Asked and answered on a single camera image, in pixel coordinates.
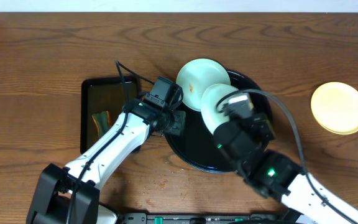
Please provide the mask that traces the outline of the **light green plate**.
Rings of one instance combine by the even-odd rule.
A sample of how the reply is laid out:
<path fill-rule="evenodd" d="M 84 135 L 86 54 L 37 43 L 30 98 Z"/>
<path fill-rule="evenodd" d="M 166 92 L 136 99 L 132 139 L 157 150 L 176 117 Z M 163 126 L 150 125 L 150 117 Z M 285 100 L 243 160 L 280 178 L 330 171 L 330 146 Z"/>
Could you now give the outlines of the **light green plate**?
<path fill-rule="evenodd" d="M 204 91 L 215 84 L 230 85 L 226 69 L 214 60 L 199 58 L 186 63 L 179 71 L 176 84 L 183 90 L 183 103 L 192 110 L 201 111 Z"/>
<path fill-rule="evenodd" d="M 201 99 L 201 115 L 211 134 L 218 126 L 229 121 L 228 116 L 217 111 L 216 104 L 221 98 L 234 91 L 237 91 L 236 87 L 226 84 L 214 84 L 204 91 Z"/>

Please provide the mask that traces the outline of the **light green plate top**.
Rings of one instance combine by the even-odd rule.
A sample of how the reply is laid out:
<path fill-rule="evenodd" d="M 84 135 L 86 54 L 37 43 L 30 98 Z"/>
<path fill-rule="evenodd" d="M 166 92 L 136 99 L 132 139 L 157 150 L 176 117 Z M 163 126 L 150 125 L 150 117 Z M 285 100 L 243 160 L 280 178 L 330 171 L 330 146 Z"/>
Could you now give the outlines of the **light green plate top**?
<path fill-rule="evenodd" d="M 176 84 L 183 90 L 183 103 L 192 110 L 201 111 L 204 91 L 215 84 L 230 85 L 226 69 L 214 60 L 199 58 L 186 63 L 179 71 Z"/>

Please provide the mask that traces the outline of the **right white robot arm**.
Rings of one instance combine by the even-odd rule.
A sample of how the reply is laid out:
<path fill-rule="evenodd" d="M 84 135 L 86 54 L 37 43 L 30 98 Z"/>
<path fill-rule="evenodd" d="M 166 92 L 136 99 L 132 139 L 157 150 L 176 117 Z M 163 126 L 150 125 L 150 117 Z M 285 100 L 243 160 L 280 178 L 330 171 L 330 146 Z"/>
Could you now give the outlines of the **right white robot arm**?
<path fill-rule="evenodd" d="M 220 124 L 217 148 L 259 195 L 284 204 L 311 223 L 358 223 L 358 210 L 334 195 L 290 158 L 267 149 L 275 138 L 263 113 Z"/>

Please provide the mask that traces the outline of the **yellow plate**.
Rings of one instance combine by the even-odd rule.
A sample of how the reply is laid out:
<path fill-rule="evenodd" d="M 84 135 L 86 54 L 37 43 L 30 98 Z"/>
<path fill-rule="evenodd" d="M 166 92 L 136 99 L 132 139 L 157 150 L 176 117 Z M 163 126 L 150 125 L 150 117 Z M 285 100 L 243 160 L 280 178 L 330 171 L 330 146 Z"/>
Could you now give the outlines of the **yellow plate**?
<path fill-rule="evenodd" d="M 311 112 L 324 129 L 340 135 L 358 132 L 358 91 L 345 83 L 324 83 L 313 92 Z"/>

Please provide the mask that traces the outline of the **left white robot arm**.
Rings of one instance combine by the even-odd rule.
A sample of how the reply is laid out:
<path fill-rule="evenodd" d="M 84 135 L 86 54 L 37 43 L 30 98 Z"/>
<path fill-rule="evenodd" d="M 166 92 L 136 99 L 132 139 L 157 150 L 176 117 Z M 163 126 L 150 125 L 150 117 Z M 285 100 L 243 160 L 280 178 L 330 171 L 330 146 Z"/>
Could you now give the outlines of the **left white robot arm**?
<path fill-rule="evenodd" d="M 109 131 L 80 157 L 40 174 L 27 223 L 117 223 L 99 202 L 100 192 L 123 160 L 154 132 L 181 135 L 186 113 L 133 100 Z"/>

